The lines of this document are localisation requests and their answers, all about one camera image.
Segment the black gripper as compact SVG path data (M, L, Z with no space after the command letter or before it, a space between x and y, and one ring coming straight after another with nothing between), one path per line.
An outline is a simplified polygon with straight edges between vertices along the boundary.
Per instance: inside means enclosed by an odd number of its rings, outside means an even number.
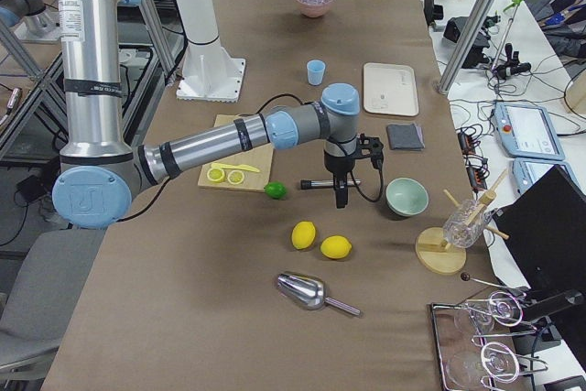
M343 209L348 204L347 175L353 171L355 159L352 157L325 156L324 165L332 174L336 208Z

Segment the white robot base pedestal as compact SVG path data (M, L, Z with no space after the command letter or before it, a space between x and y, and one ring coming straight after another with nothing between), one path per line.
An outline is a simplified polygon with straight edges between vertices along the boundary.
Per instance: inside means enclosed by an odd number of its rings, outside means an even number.
M176 0L187 39L182 100L235 103L239 99L246 61L233 58L222 46L212 0Z

